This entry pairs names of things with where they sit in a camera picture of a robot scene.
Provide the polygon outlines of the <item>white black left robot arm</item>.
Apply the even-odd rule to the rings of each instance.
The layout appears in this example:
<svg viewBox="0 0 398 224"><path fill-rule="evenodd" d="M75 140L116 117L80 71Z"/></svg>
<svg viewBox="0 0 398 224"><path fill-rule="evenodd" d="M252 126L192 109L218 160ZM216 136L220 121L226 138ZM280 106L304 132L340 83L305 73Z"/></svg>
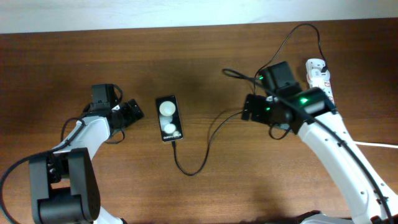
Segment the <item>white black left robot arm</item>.
<svg viewBox="0 0 398 224"><path fill-rule="evenodd" d="M92 87L92 103L58 146L29 161L35 223L124 223L101 206L92 158L104 143L144 117L135 100L122 101L115 84Z"/></svg>

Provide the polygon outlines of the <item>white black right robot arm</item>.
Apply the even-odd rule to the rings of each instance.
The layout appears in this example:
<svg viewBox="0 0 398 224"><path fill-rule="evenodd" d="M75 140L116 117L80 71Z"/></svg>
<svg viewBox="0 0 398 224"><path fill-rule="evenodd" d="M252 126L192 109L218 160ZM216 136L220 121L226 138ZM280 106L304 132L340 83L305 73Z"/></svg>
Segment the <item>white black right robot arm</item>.
<svg viewBox="0 0 398 224"><path fill-rule="evenodd" d="M243 120L296 134L339 188L354 223L397 223L397 194L365 158L321 88L302 90L287 62L260 70L250 82L266 95L246 97Z"/></svg>

